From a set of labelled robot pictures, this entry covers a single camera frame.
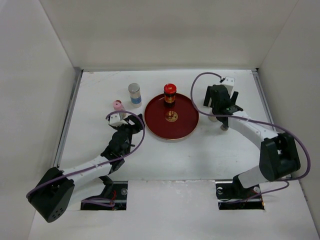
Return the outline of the red lid chili sauce jar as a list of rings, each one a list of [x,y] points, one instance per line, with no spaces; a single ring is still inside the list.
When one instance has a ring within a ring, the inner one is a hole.
[[[175,104],[176,101],[176,94],[177,94],[177,87],[173,83],[168,83],[163,88],[164,93],[164,104],[167,107],[171,107]]]

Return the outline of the clear lid white shaker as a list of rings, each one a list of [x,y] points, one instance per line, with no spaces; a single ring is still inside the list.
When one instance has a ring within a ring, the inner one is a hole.
[[[213,114],[210,114],[210,115],[208,116],[208,119],[209,119],[210,121],[214,122],[214,123],[218,121],[218,119],[217,119]]]

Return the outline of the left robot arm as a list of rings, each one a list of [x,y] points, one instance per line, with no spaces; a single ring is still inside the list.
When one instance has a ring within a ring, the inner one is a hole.
[[[112,195],[113,181],[109,175],[119,170],[125,159],[132,155],[141,144],[132,143],[133,135],[146,132],[142,114],[128,112],[120,118],[121,110],[106,116],[109,126],[115,130],[105,150],[94,159],[76,167],[59,169],[52,167],[43,175],[35,188],[26,195],[28,202],[47,223],[52,223],[62,216],[73,202],[80,201],[83,206],[96,205],[113,209],[116,195]],[[75,194],[89,182],[99,179],[102,182],[95,187],[95,193],[89,196]]]

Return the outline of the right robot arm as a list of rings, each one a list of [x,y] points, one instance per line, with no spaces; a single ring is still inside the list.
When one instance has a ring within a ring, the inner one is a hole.
[[[295,139],[287,132],[278,133],[260,123],[251,122],[246,112],[236,105],[238,92],[229,94],[224,85],[208,86],[203,101],[210,107],[223,130],[242,134],[260,151],[258,165],[233,177],[232,183],[219,183],[220,200],[240,199],[251,195],[259,184],[273,182],[301,168]]]

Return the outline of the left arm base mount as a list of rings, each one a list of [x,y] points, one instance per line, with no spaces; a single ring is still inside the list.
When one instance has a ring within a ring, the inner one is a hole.
[[[96,203],[81,202],[81,211],[125,211],[127,209],[128,181],[113,181],[107,175],[99,177],[98,184],[104,188],[98,194],[91,195],[86,200]]]

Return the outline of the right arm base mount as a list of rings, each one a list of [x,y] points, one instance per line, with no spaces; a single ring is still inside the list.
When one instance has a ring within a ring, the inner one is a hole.
[[[231,181],[215,183],[219,210],[264,210],[259,185],[237,188]]]

